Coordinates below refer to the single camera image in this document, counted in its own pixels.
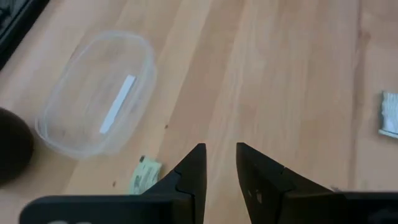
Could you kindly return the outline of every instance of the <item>white paper strip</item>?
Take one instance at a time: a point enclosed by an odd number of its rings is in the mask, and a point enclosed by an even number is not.
[[[132,75],[128,75],[122,85],[122,87],[119,90],[119,93],[117,97],[114,99],[111,109],[109,109],[108,114],[106,115],[104,122],[101,125],[101,128],[99,129],[99,132],[101,134],[105,134],[109,131],[110,127],[112,126],[114,119],[116,115],[118,114],[120,107],[122,107],[122,104],[124,100],[127,97],[127,94],[130,91],[130,88],[132,87],[132,84],[136,81],[136,78]]]

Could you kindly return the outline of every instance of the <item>wood grain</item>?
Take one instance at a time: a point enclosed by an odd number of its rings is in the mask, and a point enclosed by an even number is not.
[[[205,223],[249,223],[235,144],[325,187],[397,190],[398,142],[377,134],[398,93],[394,0],[53,0],[0,74],[0,106],[34,119],[69,58],[103,30],[155,50],[157,86],[124,149],[74,161],[37,138],[29,170],[0,189],[0,217],[48,194],[125,194],[141,155],[172,169],[208,148]]]

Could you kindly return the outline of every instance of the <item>green paper scrap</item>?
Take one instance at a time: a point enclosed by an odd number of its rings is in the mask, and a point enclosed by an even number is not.
[[[132,175],[129,194],[140,195],[155,185],[159,180],[161,168],[162,164],[142,156]]]

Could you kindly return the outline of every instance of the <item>black plastic part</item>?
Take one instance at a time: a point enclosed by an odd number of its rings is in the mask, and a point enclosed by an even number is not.
[[[7,27],[1,28],[0,69],[6,64],[48,2],[49,0],[26,0]]]
[[[202,224],[205,198],[206,146],[199,144],[142,195],[44,197],[23,209],[19,223]]]
[[[398,223],[397,193],[332,192],[245,143],[236,165],[254,224]]]

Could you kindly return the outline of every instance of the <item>black ball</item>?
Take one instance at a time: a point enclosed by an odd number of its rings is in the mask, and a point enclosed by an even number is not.
[[[26,123],[0,108],[0,184],[16,178],[29,164],[34,138]]]

